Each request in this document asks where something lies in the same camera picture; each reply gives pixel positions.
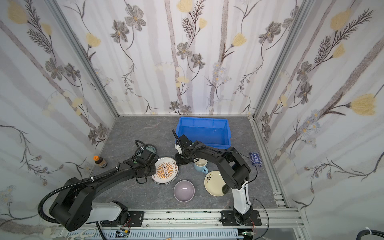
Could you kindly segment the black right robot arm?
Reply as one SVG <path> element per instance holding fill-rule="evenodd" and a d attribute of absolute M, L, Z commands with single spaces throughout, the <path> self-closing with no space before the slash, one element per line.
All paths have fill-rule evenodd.
<path fill-rule="evenodd" d="M 206 160 L 217 166 L 225 184 L 232 190 L 234 199 L 234 218 L 240 225 L 245 225 L 251 218 L 253 207 L 250 204 L 248 184 L 251 168 L 241 154 L 233 147 L 228 150 L 216 149 L 200 141 L 192 142 L 185 135 L 177 136 L 175 160 L 178 166 L 194 164 Z"/>

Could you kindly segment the green patterned small plate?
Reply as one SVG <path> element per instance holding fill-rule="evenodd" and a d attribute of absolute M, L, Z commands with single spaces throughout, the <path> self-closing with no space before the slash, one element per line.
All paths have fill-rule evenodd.
<path fill-rule="evenodd" d="M 157 149 L 154 145 L 146 145 L 145 149 L 154 153 L 154 154 L 157 154 Z"/>

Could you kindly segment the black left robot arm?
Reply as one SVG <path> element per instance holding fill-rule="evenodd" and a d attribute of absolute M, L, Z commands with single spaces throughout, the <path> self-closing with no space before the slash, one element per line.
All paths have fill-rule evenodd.
<path fill-rule="evenodd" d="M 103 221 L 124 225 L 130 219 L 128 207 L 119 201 L 94 203 L 94 199 L 122 182 L 154 175 L 158 159 L 157 154 L 145 149 L 99 175 L 82 180 L 72 178 L 43 197 L 38 213 L 47 222 L 60 224 L 70 232 Z"/>

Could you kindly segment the orange sunburst plate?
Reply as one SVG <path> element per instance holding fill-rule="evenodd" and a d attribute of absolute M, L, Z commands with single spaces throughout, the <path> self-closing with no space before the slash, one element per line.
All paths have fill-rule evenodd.
<path fill-rule="evenodd" d="M 155 174 L 151 176 L 153 182 L 159 185 L 171 183 L 179 174 L 179 167 L 171 157 L 161 157 L 155 164 Z"/>

